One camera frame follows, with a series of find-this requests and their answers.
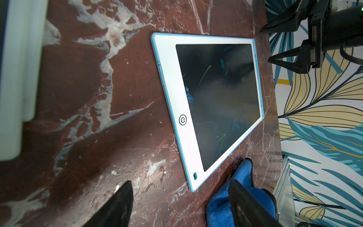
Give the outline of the blue framed drawing tablet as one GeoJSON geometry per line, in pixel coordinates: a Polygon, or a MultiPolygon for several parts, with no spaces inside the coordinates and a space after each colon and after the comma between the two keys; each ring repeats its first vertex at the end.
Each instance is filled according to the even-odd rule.
{"type": "Polygon", "coordinates": [[[185,176],[195,192],[264,120],[253,38],[154,33],[185,176]]]}

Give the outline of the white drawing tablet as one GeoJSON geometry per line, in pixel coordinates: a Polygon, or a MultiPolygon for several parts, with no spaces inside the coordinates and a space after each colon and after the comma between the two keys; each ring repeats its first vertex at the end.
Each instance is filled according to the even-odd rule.
{"type": "Polygon", "coordinates": [[[48,1],[1,1],[1,160],[19,156],[35,116],[48,1]]]}

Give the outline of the blue microfiber cloth black trim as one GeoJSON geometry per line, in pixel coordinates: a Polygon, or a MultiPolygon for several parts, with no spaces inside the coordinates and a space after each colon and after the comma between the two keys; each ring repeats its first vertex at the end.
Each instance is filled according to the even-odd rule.
{"type": "Polygon", "coordinates": [[[254,186],[253,162],[245,158],[207,205],[209,227],[280,227],[276,198],[254,186]]]}

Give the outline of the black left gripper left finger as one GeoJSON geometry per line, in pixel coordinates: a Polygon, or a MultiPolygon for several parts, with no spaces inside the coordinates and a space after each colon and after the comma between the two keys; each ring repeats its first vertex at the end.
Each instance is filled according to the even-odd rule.
{"type": "Polygon", "coordinates": [[[126,181],[83,227],[128,227],[133,201],[132,182],[126,181]]]}

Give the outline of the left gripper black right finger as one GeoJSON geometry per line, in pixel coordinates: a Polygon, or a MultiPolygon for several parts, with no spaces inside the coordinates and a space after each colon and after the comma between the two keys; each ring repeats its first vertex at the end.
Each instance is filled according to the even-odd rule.
{"type": "Polygon", "coordinates": [[[230,181],[228,194],[236,227],[281,226],[237,180],[230,181]]]}

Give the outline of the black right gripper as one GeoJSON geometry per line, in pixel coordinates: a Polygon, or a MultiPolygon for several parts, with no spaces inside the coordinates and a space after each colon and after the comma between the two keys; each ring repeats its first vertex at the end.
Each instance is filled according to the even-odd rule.
{"type": "Polygon", "coordinates": [[[308,18],[309,40],[300,47],[269,57],[268,62],[297,74],[307,74],[311,66],[320,68],[327,51],[339,50],[343,59],[358,65],[363,60],[348,54],[346,49],[363,45],[363,7],[332,11],[332,1],[296,1],[282,14],[260,29],[261,33],[295,32],[308,18]]]}

